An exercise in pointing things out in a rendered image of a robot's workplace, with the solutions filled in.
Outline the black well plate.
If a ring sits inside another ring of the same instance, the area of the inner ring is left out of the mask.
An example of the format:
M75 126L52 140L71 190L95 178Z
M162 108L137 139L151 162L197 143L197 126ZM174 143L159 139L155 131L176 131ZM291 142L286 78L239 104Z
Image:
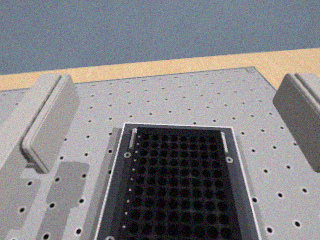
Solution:
M117 240L242 240L220 130L137 128Z

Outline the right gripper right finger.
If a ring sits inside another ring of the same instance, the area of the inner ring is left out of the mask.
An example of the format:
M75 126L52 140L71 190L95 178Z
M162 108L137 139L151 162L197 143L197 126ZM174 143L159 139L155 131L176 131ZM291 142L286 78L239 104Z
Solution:
M272 102L311 168L320 173L320 78L287 73Z

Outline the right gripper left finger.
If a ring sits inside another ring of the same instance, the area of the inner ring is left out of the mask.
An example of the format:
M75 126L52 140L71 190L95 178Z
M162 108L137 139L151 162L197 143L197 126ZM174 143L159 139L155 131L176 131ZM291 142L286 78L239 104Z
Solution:
M70 74L41 74L0 128L0 215L25 168L50 173L79 104Z

